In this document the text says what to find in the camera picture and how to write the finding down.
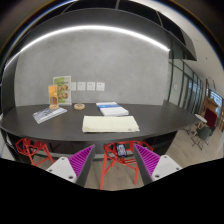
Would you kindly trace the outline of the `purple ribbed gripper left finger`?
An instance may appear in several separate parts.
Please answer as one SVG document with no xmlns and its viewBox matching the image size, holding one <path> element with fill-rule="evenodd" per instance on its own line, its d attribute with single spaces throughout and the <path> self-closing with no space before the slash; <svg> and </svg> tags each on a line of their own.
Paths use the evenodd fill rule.
<svg viewBox="0 0 224 224">
<path fill-rule="evenodd" d="M 78 151 L 69 158 L 60 157 L 47 169 L 47 171 L 83 187 L 86 183 L 94 157 L 95 146 L 91 145 L 81 151 Z"/>
</svg>

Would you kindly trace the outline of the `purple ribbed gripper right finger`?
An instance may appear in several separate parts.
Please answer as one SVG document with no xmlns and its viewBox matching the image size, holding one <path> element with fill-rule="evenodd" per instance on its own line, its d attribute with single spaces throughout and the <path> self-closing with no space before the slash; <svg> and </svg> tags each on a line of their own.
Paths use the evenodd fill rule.
<svg viewBox="0 0 224 224">
<path fill-rule="evenodd" d="M 138 144 L 134 145 L 133 153 L 145 185 L 181 170 L 181 167 L 168 155 L 159 156 Z"/>
</svg>

